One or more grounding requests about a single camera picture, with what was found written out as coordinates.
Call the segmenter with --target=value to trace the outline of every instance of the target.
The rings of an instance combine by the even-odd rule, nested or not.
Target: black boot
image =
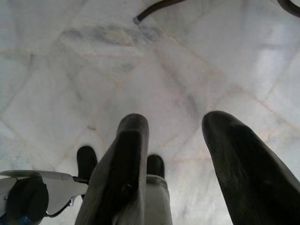
[[[165,178],[165,164],[158,155],[150,155],[147,158],[147,174],[157,175]]]
[[[97,157],[91,146],[82,146],[77,151],[78,178],[90,180],[97,164]]]

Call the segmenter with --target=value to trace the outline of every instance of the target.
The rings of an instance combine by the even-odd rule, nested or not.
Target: marble floor
[[[0,1],[0,170],[77,175],[129,113],[165,159],[174,225],[230,225],[201,120],[248,124],[300,179],[300,19],[276,0]],[[46,224],[74,224],[81,205]]]

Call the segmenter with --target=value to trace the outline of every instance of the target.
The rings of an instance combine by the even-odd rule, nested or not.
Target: black shoe
[[[147,158],[147,174],[157,175],[165,178],[165,164],[158,155],[150,155]]]
[[[77,151],[78,178],[89,181],[97,164],[97,156],[91,146],[82,146]]]

